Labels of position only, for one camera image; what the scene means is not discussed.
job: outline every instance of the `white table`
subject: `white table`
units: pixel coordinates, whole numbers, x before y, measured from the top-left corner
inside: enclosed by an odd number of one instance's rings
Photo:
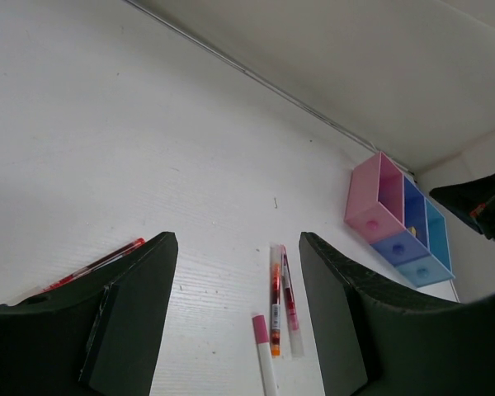
[[[281,392],[323,394],[300,232],[404,282],[342,222],[368,156],[119,0],[0,2],[0,302],[176,232],[152,394],[262,394],[251,313],[268,313],[270,241],[289,250],[306,353],[283,332]]]

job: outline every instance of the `marker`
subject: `marker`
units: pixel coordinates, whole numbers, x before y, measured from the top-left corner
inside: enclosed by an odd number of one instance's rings
[[[266,396],[278,396],[275,372],[273,371],[273,361],[271,361],[270,338],[267,335],[266,320],[264,315],[254,316],[253,328],[255,329],[255,339],[257,341],[258,360],[261,364],[262,383]]]
[[[58,287],[62,285],[66,285],[67,283],[76,280],[77,278],[80,278],[81,276],[85,276],[89,274],[92,271],[95,271],[96,269],[101,268],[102,266],[105,266],[107,264],[110,264],[111,262],[114,262],[116,260],[119,260],[123,256],[126,256],[127,254],[133,252],[135,249],[139,248],[141,245],[145,243],[145,240],[143,238],[138,238],[132,243],[129,243],[127,245],[124,245],[124,247],[121,247],[117,249],[115,252],[112,252],[108,254],[107,256],[104,256],[103,258],[100,258],[96,262],[93,262],[92,264],[85,266],[84,268],[81,268],[78,271],[75,271],[73,274],[65,276],[61,280],[57,280],[55,283],[49,285],[45,289],[41,291],[41,293],[44,293],[46,291],[50,291],[53,289],[57,289]]]
[[[281,355],[281,264],[280,245],[270,247],[271,267],[271,355]]]
[[[280,248],[282,249],[282,287],[284,289],[286,317],[288,318],[288,331],[290,332],[291,355],[301,357],[304,356],[303,339],[300,335],[299,317],[295,307],[294,288],[291,285],[288,254],[284,245],[281,245]]]

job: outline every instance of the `pink marker cap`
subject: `pink marker cap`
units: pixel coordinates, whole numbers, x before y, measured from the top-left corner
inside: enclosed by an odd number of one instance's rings
[[[264,315],[257,315],[253,317],[253,328],[255,328],[255,339],[257,340],[257,344],[263,344],[264,342],[270,341],[270,337],[267,334]]]

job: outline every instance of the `black object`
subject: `black object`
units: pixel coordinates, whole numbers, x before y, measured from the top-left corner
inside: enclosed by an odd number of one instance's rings
[[[0,305],[0,396],[150,393],[177,259],[173,233],[16,306]]]
[[[495,174],[429,193],[477,233],[495,241]]]
[[[495,396],[495,295],[424,295],[314,233],[299,250],[327,396]]]

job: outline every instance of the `pink box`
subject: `pink box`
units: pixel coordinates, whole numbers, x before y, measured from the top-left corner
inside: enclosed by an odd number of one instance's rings
[[[374,243],[402,233],[403,216],[403,174],[384,153],[377,153],[352,171],[345,223]]]

